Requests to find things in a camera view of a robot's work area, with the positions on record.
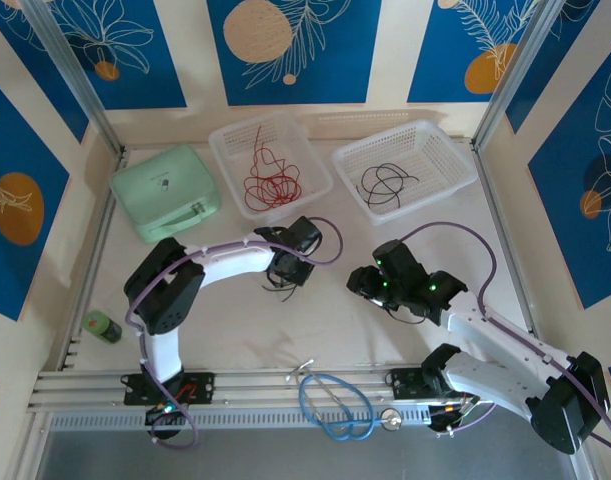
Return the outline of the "white plastic mesh basket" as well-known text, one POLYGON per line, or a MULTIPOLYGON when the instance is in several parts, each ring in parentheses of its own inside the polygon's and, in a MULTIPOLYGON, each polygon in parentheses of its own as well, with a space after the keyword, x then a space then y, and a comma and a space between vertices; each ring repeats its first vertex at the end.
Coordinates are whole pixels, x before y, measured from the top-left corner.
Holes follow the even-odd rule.
POLYGON ((447 198, 478 177, 471 156, 429 120, 341 147, 332 162, 374 226, 447 198))
POLYGON ((271 113, 209 135, 209 146, 246 219, 290 216, 329 193, 333 180, 294 116, 271 113))

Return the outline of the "mint green zip case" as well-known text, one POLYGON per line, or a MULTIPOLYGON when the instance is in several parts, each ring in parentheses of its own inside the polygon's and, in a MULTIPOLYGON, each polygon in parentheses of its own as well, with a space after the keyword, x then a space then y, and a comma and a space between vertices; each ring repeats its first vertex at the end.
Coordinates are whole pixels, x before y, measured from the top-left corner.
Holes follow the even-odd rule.
POLYGON ((213 175, 186 144, 120 170, 112 176, 110 188, 146 243, 193 227, 221 206, 213 175))

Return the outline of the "blue stethoscope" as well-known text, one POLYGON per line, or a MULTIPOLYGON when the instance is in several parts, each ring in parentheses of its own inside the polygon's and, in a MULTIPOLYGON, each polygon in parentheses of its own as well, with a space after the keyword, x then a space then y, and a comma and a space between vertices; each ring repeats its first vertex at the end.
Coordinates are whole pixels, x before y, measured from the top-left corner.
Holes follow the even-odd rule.
POLYGON ((402 426, 402 418, 399 413, 389 409, 380 417, 376 416, 376 410, 367 396, 353 384, 330 374, 314 373, 310 366, 314 363, 309 359, 302 363, 285 376, 285 382, 294 381, 298 389, 298 403, 303 416, 314 426, 320 427, 325 434, 334 441, 362 441, 371 436, 377 425, 383 428, 391 427, 394 431, 402 426), (308 385, 314 382, 323 389, 333 403, 341 410, 343 419, 328 421, 316 407, 313 399, 307 393, 308 385), (367 418, 357 418, 350 408, 340 400, 331 389, 331 385, 348 390, 361 400, 367 409, 367 418))

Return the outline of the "green bottle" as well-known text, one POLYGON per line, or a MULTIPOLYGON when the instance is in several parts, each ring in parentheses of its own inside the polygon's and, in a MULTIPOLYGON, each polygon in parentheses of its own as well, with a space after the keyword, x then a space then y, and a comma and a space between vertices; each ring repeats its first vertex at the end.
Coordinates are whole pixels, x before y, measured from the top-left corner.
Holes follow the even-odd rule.
POLYGON ((122 328, 105 313, 93 310, 85 314, 82 327, 95 336, 109 344, 116 344, 122 337, 122 328))

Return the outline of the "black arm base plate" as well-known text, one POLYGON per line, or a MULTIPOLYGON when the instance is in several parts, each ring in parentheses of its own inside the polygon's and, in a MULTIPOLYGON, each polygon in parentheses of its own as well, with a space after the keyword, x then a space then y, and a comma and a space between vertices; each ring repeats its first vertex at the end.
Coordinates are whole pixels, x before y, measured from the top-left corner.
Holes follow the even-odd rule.
POLYGON ((421 400, 431 396, 420 367, 393 368, 385 374, 384 382, 395 400, 421 400))
MULTIPOLYGON (((185 373, 181 371, 163 386, 181 404, 206 405, 212 402, 215 375, 211 372, 185 373)), ((146 372, 123 375, 124 404, 155 406, 168 402, 167 396, 154 384, 146 372)))

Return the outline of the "aluminium side rail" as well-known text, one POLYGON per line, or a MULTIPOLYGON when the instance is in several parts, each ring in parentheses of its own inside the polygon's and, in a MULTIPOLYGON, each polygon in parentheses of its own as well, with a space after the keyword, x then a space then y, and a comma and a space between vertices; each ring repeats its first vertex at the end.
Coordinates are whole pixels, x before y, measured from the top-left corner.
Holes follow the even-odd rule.
POLYGON ((73 214, 68 218, 68 223, 72 225, 75 221, 79 222, 79 229, 76 231, 79 244, 69 276, 63 320, 50 354, 50 365, 56 371, 76 367, 85 331, 84 323, 91 312, 102 312, 111 319, 116 318, 107 300, 101 296, 105 286, 101 263, 116 210, 110 179, 114 173, 125 167, 128 159, 129 154, 121 152, 111 160, 107 168, 89 179, 91 200, 83 201, 80 195, 76 195, 69 202, 73 214))
POLYGON ((532 312, 529 293, 524 284, 524 278, 520 269, 518 258, 513 248, 513 244, 511 242, 509 230, 505 222, 504 212, 501 207, 493 178, 489 168, 484 162, 481 154, 481 148, 474 140, 471 141, 471 150, 527 331, 538 339, 539 332, 532 312))

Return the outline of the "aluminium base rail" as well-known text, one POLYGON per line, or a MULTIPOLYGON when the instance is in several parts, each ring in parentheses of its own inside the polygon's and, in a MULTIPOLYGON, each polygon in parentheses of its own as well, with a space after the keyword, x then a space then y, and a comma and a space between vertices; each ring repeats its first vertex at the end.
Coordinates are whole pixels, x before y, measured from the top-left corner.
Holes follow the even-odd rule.
MULTIPOLYGON (((513 379, 503 387, 493 380, 490 387, 455 385, 452 393, 432 393, 428 399, 395 400, 392 390, 385 384, 385 374, 397 368, 386 365, 382 368, 366 367, 341 369, 329 374, 339 377, 362 391, 373 405, 386 403, 419 405, 458 404, 465 396, 476 396, 483 403, 496 403, 510 408, 512 400, 524 400, 535 394, 528 390, 527 382, 513 379)), ((298 405, 298 389, 294 381, 285 382, 288 372, 283 370, 216 371, 212 402, 209 405, 227 408, 287 408, 298 405)), ((125 387, 120 382, 125 372, 62 371, 41 372, 30 395, 28 409, 39 411, 83 411, 109 409, 121 406, 129 408, 152 408, 154 406, 124 404, 125 387)))

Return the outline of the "aluminium frame post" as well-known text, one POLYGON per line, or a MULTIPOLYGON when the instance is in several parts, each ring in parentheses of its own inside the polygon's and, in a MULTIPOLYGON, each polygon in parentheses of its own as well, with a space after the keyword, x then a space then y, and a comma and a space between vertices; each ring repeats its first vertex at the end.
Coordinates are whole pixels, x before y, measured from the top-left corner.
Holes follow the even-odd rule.
POLYGON ((94 125, 109 150, 117 158, 121 158, 124 146, 110 124, 98 95, 48 6, 42 0, 19 0, 19 4, 88 120, 94 125))
POLYGON ((480 153, 491 138, 498 123, 505 116, 507 106, 533 63, 543 42, 560 13, 565 0, 540 0, 532 19, 526 26, 507 70, 498 83, 475 134, 471 145, 480 153))

